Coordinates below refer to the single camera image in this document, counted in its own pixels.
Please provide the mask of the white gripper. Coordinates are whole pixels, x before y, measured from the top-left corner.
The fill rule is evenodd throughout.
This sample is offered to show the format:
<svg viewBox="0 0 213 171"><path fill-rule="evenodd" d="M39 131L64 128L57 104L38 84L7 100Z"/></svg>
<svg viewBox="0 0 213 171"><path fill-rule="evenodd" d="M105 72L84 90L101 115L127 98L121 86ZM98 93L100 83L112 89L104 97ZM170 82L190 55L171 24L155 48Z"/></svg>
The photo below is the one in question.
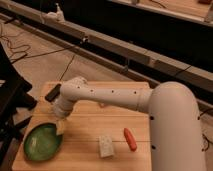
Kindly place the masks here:
<svg viewBox="0 0 213 171"><path fill-rule="evenodd" d="M68 117L73 111L74 103L62 97L59 97L53 103L53 112L59 118ZM62 135L66 129L66 121L64 119L56 122L56 134Z"/></svg>

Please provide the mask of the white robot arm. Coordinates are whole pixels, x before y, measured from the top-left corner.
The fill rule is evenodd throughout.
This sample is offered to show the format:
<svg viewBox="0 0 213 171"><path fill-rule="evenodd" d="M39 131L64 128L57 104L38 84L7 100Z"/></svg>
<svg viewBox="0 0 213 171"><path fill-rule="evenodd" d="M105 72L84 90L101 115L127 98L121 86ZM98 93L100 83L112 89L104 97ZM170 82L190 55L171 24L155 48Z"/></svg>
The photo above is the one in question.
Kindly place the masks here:
<svg viewBox="0 0 213 171"><path fill-rule="evenodd" d="M61 85L53 105L55 115L68 117L79 100L147 113L152 171L206 171L199 107L185 85L165 82L153 89L101 88L75 77Z"/></svg>

